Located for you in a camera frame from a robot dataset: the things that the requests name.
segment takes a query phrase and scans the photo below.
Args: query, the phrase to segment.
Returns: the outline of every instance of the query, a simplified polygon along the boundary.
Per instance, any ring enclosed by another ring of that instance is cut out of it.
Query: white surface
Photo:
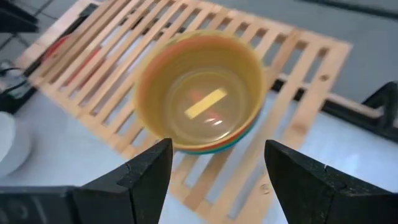
[[[0,112],[0,177],[21,166],[30,153],[30,136],[22,122]]]
[[[272,105],[273,98],[274,94],[270,94],[266,108]],[[279,133],[289,123],[294,109],[295,103],[290,107]],[[29,125],[34,134],[34,147],[26,163],[9,176],[0,179],[0,185],[79,186],[124,162],[114,150],[40,93],[33,96],[17,113],[17,117]],[[239,143],[233,156],[239,157],[242,154],[250,138],[252,135],[248,135]],[[398,192],[397,145],[348,123],[320,114],[301,152],[386,190]],[[180,159],[181,155],[177,155],[175,161]],[[198,162],[195,167],[203,169],[202,162]],[[233,167],[236,166],[234,159],[231,158],[226,166],[228,169],[223,169],[223,177],[216,181],[207,196],[209,201],[214,201],[223,180],[232,175]],[[187,185],[192,185],[197,175],[198,173],[191,174]],[[240,202],[233,209],[235,212],[241,207],[252,185],[253,181],[250,180],[239,196]],[[166,197],[160,222],[204,223],[170,195]],[[264,223],[285,222],[280,205],[275,200]]]

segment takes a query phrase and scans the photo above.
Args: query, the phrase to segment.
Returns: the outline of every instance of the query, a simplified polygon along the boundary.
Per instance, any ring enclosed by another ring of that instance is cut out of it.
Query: wooden rack
[[[29,66],[62,33],[65,29],[62,27],[68,27],[89,2],[78,1],[18,59],[17,65],[23,68]],[[266,175],[258,178],[238,216],[231,218],[228,214],[243,185],[256,168],[257,161],[263,156],[264,141],[274,137],[289,103],[300,87],[307,89],[306,94],[300,100],[281,140],[291,148],[300,149],[327,98],[340,100],[356,110],[377,115],[376,111],[369,111],[329,94],[349,54],[350,44],[210,2],[109,0],[102,3],[69,36],[53,56],[30,76],[30,81],[95,135],[104,139],[124,157],[131,158],[153,145],[157,139],[147,133],[142,144],[134,146],[132,142],[144,131],[138,120],[130,124],[125,133],[120,133],[121,127],[134,115],[135,109],[130,101],[120,105],[137,80],[134,70],[127,75],[126,72],[148,45],[154,43],[156,47],[179,32],[196,29],[221,29],[241,35],[243,41],[253,44],[261,58],[267,55],[273,45],[279,45],[279,50],[269,65],[271,70],[267,73],[267,89],[278,77],[283,78],[286,84],[215,203],[208,202],[205,197],[231,151],[214,155],[193,188],[185,185],[185,179],[198,156],[186,155],[172,174],[169,190],[209,223],[260,223],[267,215],[272,199],[272,187]],[[138,44],[121,60],[137,40]],[[99,50],[98,53],[85,64],[95,50]],[[295,50],[301,51],[301,55],[291,73],[281,74]],[[321,63],[315,76],[310,83],[304,83],[308,71],[318,59]],[[108,121],[112,113],[117,115]]]

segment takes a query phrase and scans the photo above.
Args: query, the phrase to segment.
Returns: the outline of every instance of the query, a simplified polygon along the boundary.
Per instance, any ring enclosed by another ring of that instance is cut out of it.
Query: gray floor
[[[16,0],[33,14],[42,9],[37,15],[40,33],[14,38],[0,34],[0,45],[8,41],[0,50],[0,60],[14,60],[75,1]],[[381,85],[398,80],[397,21],[294,0],[212,1],[353,43],[351,55],[333,88],[333,92],[349,99],[363,101]],[[391,4],[398,6],[398,1]]]

